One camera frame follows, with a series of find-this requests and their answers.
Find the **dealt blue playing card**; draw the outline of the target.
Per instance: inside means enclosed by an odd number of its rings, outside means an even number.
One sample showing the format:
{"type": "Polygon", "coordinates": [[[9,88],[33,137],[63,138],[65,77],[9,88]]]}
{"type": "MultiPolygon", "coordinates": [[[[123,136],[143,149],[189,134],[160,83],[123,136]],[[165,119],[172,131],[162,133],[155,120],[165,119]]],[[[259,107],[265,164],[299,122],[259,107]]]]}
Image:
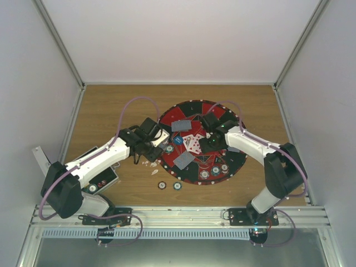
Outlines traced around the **dealt blue playing card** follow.
{"type": "Polygon", "coordinates": [[[234,148],[234,147],[228,147],[228,151],[230,151],[230,152],[240,152],[239,149],[234,148]]]}

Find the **red chips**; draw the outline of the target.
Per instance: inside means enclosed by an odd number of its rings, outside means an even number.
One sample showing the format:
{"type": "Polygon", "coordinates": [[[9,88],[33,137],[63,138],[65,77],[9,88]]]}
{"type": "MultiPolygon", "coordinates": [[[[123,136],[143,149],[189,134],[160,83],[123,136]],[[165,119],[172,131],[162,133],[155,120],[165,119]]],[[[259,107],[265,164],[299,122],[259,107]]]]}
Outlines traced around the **red chips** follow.
{"type": "Polygon", "coordinates": [[[223,173],[228,173],[229,167],[226,164],[221,165],[221,171],[223,173]]]}

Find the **teal chips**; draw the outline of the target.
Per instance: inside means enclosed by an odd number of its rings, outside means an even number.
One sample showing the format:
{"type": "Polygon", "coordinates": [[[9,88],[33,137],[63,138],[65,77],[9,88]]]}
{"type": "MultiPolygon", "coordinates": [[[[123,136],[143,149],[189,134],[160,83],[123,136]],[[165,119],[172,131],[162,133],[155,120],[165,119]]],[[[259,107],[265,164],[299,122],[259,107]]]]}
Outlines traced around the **teal chips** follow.
{"type": "Polygon", "coordinates": [[[174,151],[173,145],[167,145],[167,146],[165,147],[165,153],[166,153],[166,154],[170,154],[170,153],[172,153],[173,151],[174,151]]]}
{"type": "Polygon", "coordinates": [[[218,166],[213,166],[211,168],[211,174],[213,176],[218,176],[220,173],[221,173],[221,170],[220,170],[220,168],[218,166]]]}

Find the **blue small blind button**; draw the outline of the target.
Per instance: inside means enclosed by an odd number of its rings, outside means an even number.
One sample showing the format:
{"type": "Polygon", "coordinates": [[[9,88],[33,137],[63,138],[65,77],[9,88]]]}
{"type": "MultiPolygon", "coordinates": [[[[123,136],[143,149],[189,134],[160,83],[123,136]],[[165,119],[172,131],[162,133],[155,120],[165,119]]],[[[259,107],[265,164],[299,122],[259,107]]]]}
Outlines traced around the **blue small blind button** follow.
{"type": "Polygon", "coordinates": [[[172,141],[175,145],[182,145],[184,143],[184,139],[179,135],[175,136],[172,141]]]}

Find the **red black chip stack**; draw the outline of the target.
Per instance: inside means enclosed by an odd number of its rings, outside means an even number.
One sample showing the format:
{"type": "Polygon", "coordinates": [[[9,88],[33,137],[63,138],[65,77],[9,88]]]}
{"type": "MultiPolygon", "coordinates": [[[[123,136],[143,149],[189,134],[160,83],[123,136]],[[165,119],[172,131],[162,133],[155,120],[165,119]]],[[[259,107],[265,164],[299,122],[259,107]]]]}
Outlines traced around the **red black chip stack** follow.
{"type": "Polygon", "coordinates": [[[165,189],[166,188],[166,183],[163,182],[163,181],[159,182],[158,183],[158,188],[161,189],[161,190],[165,189]]]}

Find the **teal blue chip stack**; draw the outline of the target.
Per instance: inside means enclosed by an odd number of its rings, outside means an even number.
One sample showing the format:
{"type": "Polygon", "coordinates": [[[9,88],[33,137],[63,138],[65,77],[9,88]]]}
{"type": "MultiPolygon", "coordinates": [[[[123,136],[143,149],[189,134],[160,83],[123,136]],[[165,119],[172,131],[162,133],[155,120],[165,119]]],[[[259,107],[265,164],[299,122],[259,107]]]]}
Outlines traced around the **teal blue chip stack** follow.
{"type": "Polygon", "coordinates": [[[180,183],[180,182],[175,182],[175,183],[173,184],[173,188],[174,188],[175,190],[181,190],[181,188],[182,188],[182,183],[180,183]]]}

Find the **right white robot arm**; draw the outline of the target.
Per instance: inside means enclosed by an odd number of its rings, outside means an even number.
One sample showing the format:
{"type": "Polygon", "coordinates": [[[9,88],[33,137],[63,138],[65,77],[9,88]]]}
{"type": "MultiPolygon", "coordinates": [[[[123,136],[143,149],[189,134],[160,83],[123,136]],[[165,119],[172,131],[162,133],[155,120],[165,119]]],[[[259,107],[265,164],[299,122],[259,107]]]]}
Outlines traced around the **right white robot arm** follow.
{"type": "Polygon", "coordinates": [[[246,218],[259,225],[272,208],[291,197],[299,186],[307,189],[307,174],[294,145],[280,145],[262,139],[243,127],[242,122],[219,120],[212,112],[200,122],[210,134],[199,141],[202,152],[234,148],[254,158],[264,167],[265,187],[246,205],[246,218]]]}

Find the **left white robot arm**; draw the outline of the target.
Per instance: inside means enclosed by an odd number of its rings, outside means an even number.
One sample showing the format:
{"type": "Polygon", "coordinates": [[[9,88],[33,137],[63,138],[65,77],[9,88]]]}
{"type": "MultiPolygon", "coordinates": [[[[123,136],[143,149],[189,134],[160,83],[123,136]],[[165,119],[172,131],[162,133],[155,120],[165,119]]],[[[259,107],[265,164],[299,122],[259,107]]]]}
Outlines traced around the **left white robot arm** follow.
{"type": "Polygon", "coordinates": [[[83,188],[95,176],[129,157],[144,156],[150,162],[156,161],[163,153],[162,144],[169,137],[169,133],[157,122],[147,118],[140,126],[119,130],[107,143],[86,156],[67,164],[52,163],[41,189],[39,217],[42,220],[51,219],[51,216],[43,215],[45,204],[49,204],[55,215],[62,219],[71,217],[87,205],[89,214],[101,224],[110,224],[115,212],[110,208],[109,201],[100,195],[86,193],[83,188]]]}

